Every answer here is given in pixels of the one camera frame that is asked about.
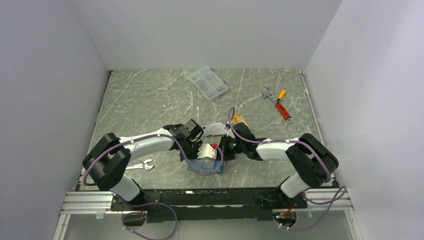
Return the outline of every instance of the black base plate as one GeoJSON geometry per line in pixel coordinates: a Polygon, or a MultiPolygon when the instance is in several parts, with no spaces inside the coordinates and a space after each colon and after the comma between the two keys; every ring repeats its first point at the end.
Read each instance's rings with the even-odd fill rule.
{"type": "MultiPolygon", "coordinates": [[[[148,191],[144,192],[144,202],[140,202],[139,204],[144,203],[155,203],[161,202],[161,193],[159,191],[148,191]]],[[[141,207],[129,207],[122,200],[116,196],[112,199],[112,205],[110,206],[111,211],[140,211],[141,207]]],[[[144,208],[146,211],[158,211],[160,206],[158,204],[146,206],[144,208]]]]}
{"type": "MultiPolygon", "coordinates": [[[[254,219],[271,221],[273,209],[288,209],[290,205],[277,202],[275,187],[207,188],[207,189],[144,189],[146,203],[170,205],[178,220],[254,219]]],[[[111,211],[140,211],[130,208],[114,197],[111,211]]],[[[295,209],[305,209],[304,200],[295,209]]],[[[163,206],[152,205],[147,210],[147,223],[173,221],[172,212],[163,206]]]]}

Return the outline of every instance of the metal frame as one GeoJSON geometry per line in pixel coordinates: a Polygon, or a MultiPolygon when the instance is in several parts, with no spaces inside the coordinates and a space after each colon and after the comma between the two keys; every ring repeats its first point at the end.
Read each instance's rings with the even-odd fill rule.
{"type": "MultiPolygon", "coordinates": [[[[298,72],[299,78],[302,81],[304,91],[306,94],[307,101],[309,103],[313,120],[315,123],[315,127],[318,132],[319,140],[322,144],[324,144],[324,140],[320,131],[320,127],[317,121],[317,117],[314,112],[314,108],[312,106],[311,98],[309,96],[309,91],[306,87],[305,78],[304,78],[304,70],[300,70],[298,72]]],[[[113,71],[111,72],[109,76],[109,80],[106,85],[105,93],[103,95],[103,100],[101,102],[101,106],[99,109],[99,112],[97,114],[96,123],[94,126],[93,135],[91,137],[90,145],[88,147],[87,153],[90,152],[90,149],[92,148],[96,129],[99,124],[101,112],[103,109],[103,106],[105,104],[106,94],[108,92],[109,86],[112,81],[113,71]]],[[[82,168],[81,175],[79,178],[78,184],[82,181],[82,176],[84,175],[85,169],[82,168]]],[[[331,175],[331,180],[336,180],[334,174],[331,175]]],[[[324,183],[323,187],[330,187],[332,186],[332,181],[328,183],[324,183]]],[[[317,202],[324,202],[329,201],[334,197],[334,194],[336,193],[338,189],[336,188],[319,188],[319,189],[310,189],[306,191],[306,196],[308,199],[317,201],[317,202]]],[[[70,220],[70,217],[72,214],[93,214],[96,215],[97,219],[102,219],[104,214],[126,214],[130,211],[111,211],[111,204],[112,204],[112,192],[111,191],[69,191],[66,193],[60,215],[59,215],[59,221],[56,227],[56,231],[54,233],[53,240],[63,240],[65,237],[65,233],[68,227],[68,222],[70,220]]],[[[296,211],[308,211],[309,217],[312,216],[312,212],[322,212],[326,210],[328,207],[328,204],[325,205],[316,205],[313,203],[308,202],[307,208],[296,208],[296,211]]],[[[273,212],[283,212],[287,209],[273,209],[273,212]]],[[[358,222],[355,217],[355,212],[352,206],[351,199],[349,197],[349,193],[347,192],[341,199],[335,201],[333,205],[331,206],[331,211],[344,211],[348,226],[350,229],[350,233],[352,235],[353,240],[362,240],[363,237],[361,235],[361,231],[358,226],[358,222]]]]}

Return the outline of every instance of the red wrench handle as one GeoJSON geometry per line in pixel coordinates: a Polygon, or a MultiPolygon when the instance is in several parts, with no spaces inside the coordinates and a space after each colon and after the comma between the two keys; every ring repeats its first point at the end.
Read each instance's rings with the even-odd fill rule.
{"type": "Polygon", "coordinates": [[[279,113],[281,114],[281,116],[287,120],[288,118],[291,118],[289,112],[283,107],[283,105],[281,103],[277,103],[275,105],[275,107],[278,109],[279,113]]]}

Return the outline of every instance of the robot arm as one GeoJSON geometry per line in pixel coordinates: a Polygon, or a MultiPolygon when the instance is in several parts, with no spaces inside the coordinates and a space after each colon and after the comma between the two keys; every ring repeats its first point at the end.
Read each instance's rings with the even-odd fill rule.
{"type": "Polygon", "coordinates": [[[330,174],[339,166],[337,158],[309,133],[295,139],[271,142],[269,138],[256,138],[244,123],[238,123],[232,128],[237,134],[223,137],[219,145],[224,151],[224,159],[234,159],[235,154],[244,153],[250,159],[257,161],[278,159],[289,160],[293,164],[296,173],[284,180],[276,189],[280,202],[291,203],[298,195],[299,199],[303,199],[301,192],[310,188],[319,188],[328,177],[316,156],[312,155],[312,152],[303,144],[316,152],[330,174]]]}
{"type": "Polygon", "coordinates": [[[157,131],[138,136],[117,137],[108,133],[93,147],[82,165],[87,170],[103,152],[112,146],[121,145],[95,163],[89,175],[101,191],[112,191],[131,204],[141,204],[144,202],[142,188],[124,174],[128,163],[151,153],[178,149],[176,143],[164,135],[176,139],[187,157],[196,159],[202,141],[193,140],[201,131],[202,128],[191,119],[184,125],[166,125],[157,131]]]}

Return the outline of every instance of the blue object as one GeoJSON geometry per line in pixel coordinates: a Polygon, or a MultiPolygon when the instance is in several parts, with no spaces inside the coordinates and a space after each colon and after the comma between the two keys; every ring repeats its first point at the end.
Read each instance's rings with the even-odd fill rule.
{"type": "MultiPolygon", "coordinates": [[[[196,169],[197,171],[201,172],[201,173],[212,173],[215,172],[215,170],[218,169],[218,167],[221,164],[220,160],[206,160],[206,159],[194,159],[194,160],[189,160],[191,165],[193,166],[194,169],[196,169]],[[210,161],[214,161],[213,163],[213,167],[211,167],[210,165],[210,161]]],[[[217,174],[223,174],[224,173],[224,166],[227,165],[227,162],[224,161],[224,163],[222,164],[221,168],[216,172],[217,174]]]]}

